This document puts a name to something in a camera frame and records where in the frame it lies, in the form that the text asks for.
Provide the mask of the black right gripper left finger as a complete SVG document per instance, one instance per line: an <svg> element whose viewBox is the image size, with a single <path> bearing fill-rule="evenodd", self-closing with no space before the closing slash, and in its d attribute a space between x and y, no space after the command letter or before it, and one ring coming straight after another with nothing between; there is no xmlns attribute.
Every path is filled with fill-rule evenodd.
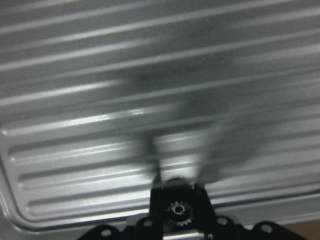
<svg viewBox="0 0 320 240"><path fill-rule="evenodd" d="M161 188L152 188L150 192L149 216L154 220L154 231L152 234L155 240L162 240L164 236L165 205L164 193Z"/></svg>

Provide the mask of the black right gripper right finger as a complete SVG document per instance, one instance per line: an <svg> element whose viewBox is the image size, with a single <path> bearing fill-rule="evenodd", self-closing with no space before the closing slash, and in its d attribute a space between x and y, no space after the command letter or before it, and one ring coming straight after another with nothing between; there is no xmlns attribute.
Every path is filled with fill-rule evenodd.
<svg viewBox="0 0 320 240"><path fill-rule="evenodd" d="M204 233L205 240L213 240L213 228L215 226L215 212L205 188L195 184L193 188L195 197L195 225L198 230Z"/></svg>

